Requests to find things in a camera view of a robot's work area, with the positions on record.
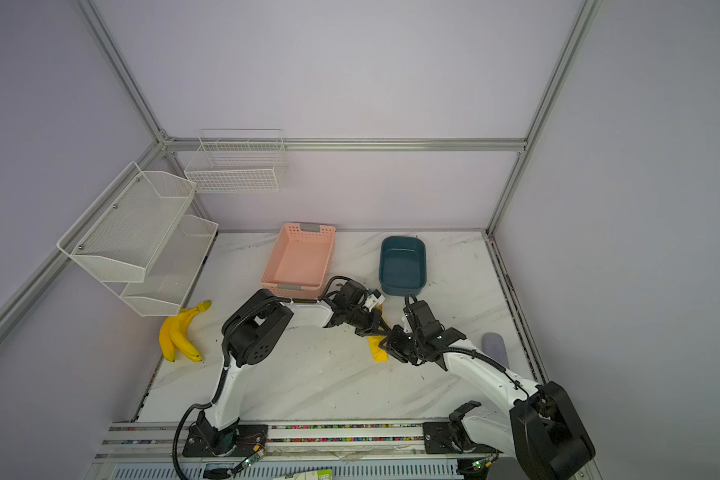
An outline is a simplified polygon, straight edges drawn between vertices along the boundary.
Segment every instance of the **white mesh shelf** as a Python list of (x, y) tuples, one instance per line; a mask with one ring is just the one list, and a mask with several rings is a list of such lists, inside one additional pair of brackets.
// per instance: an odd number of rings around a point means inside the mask
[(280, 190), (288, 170), (280, 130), (198, 130), (198, 136), (200, 148), (184, 170), (198, 192)]
[(144, 282), (194, 193), (190, 180), (138, 170), (71, 251), (59, 248), (99, 282)]
[(192, 288), (219, 225), (184, 215), (144, 282), (128, 283), (120, 298), (142, 316), (174, 316)]

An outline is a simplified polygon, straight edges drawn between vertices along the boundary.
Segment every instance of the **banana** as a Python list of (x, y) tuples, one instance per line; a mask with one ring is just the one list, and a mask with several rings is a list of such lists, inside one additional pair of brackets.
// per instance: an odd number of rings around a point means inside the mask
[(193, 362), (200, 362), (202, 355), (197, 348), (186, 338), (186, 329), (190, 326), (192, 319), (200, 312), (205, 312), (211, 306), (211, 301), (206, 300), (192, 309), (182, 309), (179, 315), (169, 316), (160, 328), (160, 349), (163, 351), (163, 358), (169, 362), (176, 360), (176, 349), (179, 349), (184, 356)]

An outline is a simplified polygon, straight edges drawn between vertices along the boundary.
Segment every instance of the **white wall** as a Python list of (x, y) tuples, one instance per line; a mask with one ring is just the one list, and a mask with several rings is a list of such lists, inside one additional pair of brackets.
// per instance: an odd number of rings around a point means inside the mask
[[(149, 143), (72, 2), (0, 1), (0, 306)], [(0, 479), (82, 478), (159, 323), (68, 266), (0, 350)]]
[(525, 137), (580, 0), (98, 0), (164, 129)]
[[(180, 152), (182, 163), (191, 152)], [(291, 152), (279, 192), (202, 194), (221, 230), (485, 228), (512, 152)]]
[(720, 0), (603, 3), (497, 237), (604, 478), (720, 478)]

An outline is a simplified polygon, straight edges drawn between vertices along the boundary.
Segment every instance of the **yellow object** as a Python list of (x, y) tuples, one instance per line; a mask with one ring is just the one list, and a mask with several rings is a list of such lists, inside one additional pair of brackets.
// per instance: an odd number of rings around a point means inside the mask
[(200, 312), (205, 312), (211, 307), (211, 301), (206, 300), (192, 309), (181, 309), (176, 316), (169, 316), (163, 321), (160, 328), (160, 350), (163, 351), (163, 358), (169, 362), (176, 360), (176, 349), (179, 349), (184, 356), (193, 362), (201, 362), (202, 355), (197, 348), (186, 338), (186, 329), (190, 322)]
[[(378, 308), (379, 310), (382, 310), (381, 305), (377, 306), (376, 308)], [(368, 337), (368, 344), (371, 346), (371, 355), (373, 355), (373, 359), (376, 360), (377, 362), (386, 362), (387, 360), (389, 360), (389, 355), (387, 355), (387, 353), (384, 350), (378, 348), (379, 342), (384, 340), (384, 338), (386, 338), (386, 337), (384, 337), (384, 336)]]

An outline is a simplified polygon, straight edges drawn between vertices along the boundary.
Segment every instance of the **yellow cloth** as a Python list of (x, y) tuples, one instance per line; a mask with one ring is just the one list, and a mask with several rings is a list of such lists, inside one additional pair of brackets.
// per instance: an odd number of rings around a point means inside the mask
[[(381, 305), (377, 306), (376, 308), (378, 308), (379, 310), (382, 310)], [(378, 348), (378, 343), (380, 341), (384, 340), (384, 338), (386, 338), (386, 337), (384, 337), (384, 336), (368, 337), (368, 344), (371, 346), (371, 355), (373, 355), (373, 359), (376, 360), (377, 362), (386, 362), (387, 360), (389, 360), (389, 355), (387, 355), (387, 353), (384, 350)]]

